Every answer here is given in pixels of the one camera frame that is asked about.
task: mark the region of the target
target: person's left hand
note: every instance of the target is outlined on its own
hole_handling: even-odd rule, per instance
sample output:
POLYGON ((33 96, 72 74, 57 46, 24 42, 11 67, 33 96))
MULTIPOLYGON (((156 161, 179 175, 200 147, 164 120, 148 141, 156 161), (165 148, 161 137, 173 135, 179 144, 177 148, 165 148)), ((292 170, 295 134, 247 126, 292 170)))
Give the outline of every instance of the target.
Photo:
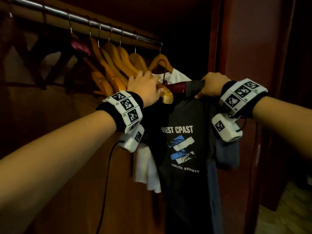
POLYGON ((156 89, 159 79, 160 75, 152 76, 150 71, 143 75, 143 71, 140 70, 135 78, 129 78, 127 90, 138 94, 143 100, 143 107, 148 107, 157 102, 160 94, 163 93, 162 88, 156 89))

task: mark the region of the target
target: white garment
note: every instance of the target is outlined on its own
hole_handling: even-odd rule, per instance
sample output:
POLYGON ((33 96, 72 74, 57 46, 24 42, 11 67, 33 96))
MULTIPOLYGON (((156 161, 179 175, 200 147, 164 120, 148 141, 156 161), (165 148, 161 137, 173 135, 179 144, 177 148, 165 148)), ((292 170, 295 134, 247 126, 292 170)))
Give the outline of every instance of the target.
MULTIPOLYGON (((160 74, 160 82, 162 83, 163 74, 160 74)), ((185 74, 174 69, 172 74, 167 72, 165 79, 168 84, 178 82, 191 81, 185 74)), ((155 160, 152 152, 146 144, 140 143, 135 152, 135 166, 133 166, 133 180, 147 184, 147 190, 154 190, 155 193, 160 193, 160 182, 157 173, 155 160)))

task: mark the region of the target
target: wristband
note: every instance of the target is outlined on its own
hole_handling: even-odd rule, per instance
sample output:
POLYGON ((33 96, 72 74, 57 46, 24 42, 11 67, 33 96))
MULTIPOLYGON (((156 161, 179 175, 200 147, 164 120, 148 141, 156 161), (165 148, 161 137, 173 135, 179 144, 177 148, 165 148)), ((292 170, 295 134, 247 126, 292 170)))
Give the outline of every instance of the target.
POLYGON ((106 111, 116 123, 116 131, 129 133, 142 120, 143 100, 134 92, 120 92, 103 100, 96 110, 106 111))
POLYGON ((230 81, 224 84, 219 103, 226 108, 231 117, 252 118, 253 108, 267 95, 267 92, 265 87, 248 78, 242 81, 230 81))

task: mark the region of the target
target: black wristband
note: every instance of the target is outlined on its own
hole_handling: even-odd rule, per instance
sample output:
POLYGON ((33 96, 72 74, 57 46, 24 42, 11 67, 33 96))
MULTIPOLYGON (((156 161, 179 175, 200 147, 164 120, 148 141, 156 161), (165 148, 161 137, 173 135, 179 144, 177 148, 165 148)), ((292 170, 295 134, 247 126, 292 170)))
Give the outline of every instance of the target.
MULTIPOLYGON (((237 81, 229 81, 224 84, 221 91, 221 97, 225 94, 227 90, 229 90, 237 81)), ((252 118, 252 110, 254 109, 255 105, 260 101, 261 98, 265 97, 267 92, 262 92, 250 100, 241 110, 239 110, 233 117, 238 118, 239 116, 249 117, 252 118)))
MULTIPOLYGON (((127 93, 131 94, 132 98, 139 105, 141 111, 143 111, 143 100, 142 100, 142 98, 134 92, 128 92, 127 91, 127 93)), ((126 128, 126 124, 123 121, 122 115, 118 112, 118 110, 115 108, 114 105, 110 104, 109 102, 101 103, 99 106, 97 106, 96 110, 97 111, 99 111, 99 110, 106 111, 108 114, 110 114, 116 123, 116 127, 117 127, 116 132, 124 132, 124 130, 126 128)))

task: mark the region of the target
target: forearm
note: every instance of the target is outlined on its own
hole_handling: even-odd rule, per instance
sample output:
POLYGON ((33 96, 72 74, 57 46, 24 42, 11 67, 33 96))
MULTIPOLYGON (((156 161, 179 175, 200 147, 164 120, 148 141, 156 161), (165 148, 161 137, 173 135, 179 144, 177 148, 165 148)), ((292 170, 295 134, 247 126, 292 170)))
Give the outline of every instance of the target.
POLYGON ((279 134, 302 155, 312 158, 312 110, 264 97, 252 114, 257 122, 279 134))
POLYGON ((0 233, 23 231, 115 130, 113 118, 97 111, 0 160, 0 233))

